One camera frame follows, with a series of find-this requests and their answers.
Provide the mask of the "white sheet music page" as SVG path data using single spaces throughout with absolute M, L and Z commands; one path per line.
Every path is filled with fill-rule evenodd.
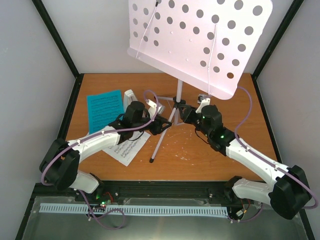
M 136 131 L 129 140 L 112 147 L 107 147 L 103 151 L 127 167 L 148 141 L 150 136 L 151 135 L 147 132 Z

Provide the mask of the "white metronome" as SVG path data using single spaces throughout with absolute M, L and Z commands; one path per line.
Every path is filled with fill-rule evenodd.
M 135 100 L 136 100 L 136 96 L 131 89 L 125 91 L 123 94 L 123 109 L 124 109 L 124 111 L 126 111 L 127 107 L 131 104 L 131 102 L 135 101 Z

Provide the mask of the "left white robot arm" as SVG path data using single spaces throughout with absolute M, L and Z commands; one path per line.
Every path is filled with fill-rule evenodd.
M 42 160 L 39 170 L 41 182 L 54 186 L 58 191 L 68 188 L 83 191 L 92 201 L 103 198 L 104 188 L 92 173 L 79 170 L 79 164 L 95 153 L 128 141 L 134 132 L 149 131 L 158 135 L 172 123 L 156 113 L 153 107 L 149 112 L 140 101 L 133 101 L 113 122 L 103 129 L 87 136 L 66 141 L 56 139 Z

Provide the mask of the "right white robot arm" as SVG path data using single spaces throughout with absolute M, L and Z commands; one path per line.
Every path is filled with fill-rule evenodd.
M 222 114 L 215 105 L 195 108 L 179 103 L 177 107 L 182 121 L 201 132 L 214 151 L 241 163 L 263 180 L 232 178 L 231 190 L 237 198 L 267 204 L 287 220 L 293 219 L 311 200 L 309 183 L 301 167 L 288 167 L 256 151 L 223 125 Z

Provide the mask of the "blue sheet music page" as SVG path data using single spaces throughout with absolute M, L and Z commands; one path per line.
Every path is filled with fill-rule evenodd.
M 86 100 L 89 134 L 102 130 L 120 114 L 124 113 L 123 99 L 120 90 L 88 95 Z

